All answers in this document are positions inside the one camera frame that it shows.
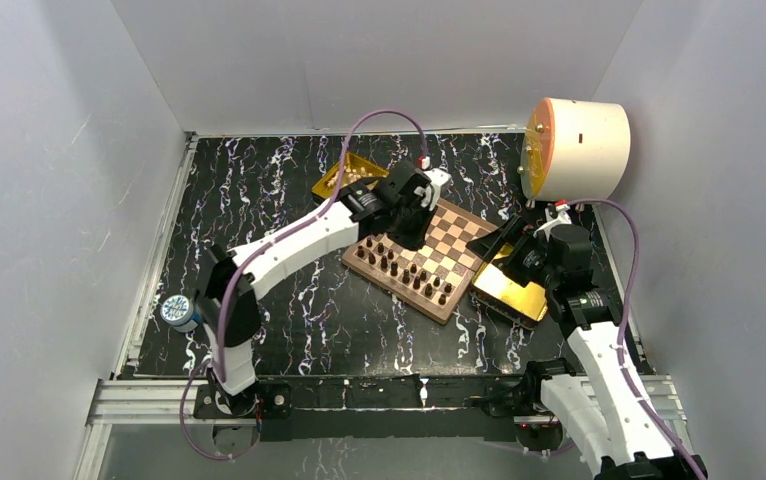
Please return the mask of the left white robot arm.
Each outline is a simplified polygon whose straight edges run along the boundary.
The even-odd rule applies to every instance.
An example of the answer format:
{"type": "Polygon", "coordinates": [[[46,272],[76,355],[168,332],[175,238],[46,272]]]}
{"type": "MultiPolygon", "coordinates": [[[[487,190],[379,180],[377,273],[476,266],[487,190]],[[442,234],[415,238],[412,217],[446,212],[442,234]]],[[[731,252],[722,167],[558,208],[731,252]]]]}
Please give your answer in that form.
{"type": "Polygon", "coordinates": [[[234,416],[258,400],[252,339],[262,326],[259,302],[306,265],[369,236],[384,234],[405,249],[423,247],[451,176],[401,162],[376,181],[343,186],[301,219],[257,241],[211,247],[193,300],[210,342],[219,403],[234,416]]]}

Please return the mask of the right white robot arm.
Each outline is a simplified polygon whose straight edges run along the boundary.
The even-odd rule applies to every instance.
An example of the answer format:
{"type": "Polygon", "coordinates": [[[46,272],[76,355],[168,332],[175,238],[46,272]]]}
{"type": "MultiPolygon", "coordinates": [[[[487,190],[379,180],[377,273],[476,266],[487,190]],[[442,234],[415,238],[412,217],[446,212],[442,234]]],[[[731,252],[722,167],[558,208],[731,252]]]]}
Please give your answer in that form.
{"type": "Polygon", "coordinates": [[[625,345],[627,316],[593,281],[587,229],[556,216],[538,229],[519,217],[468,247],[509,279],[545,291],[547,313],[583,367],[588,394],[565,360],[528,364],[520,398],[551,413],[596,479],[704,479],[702,459],[653,408],[625,345]]]}

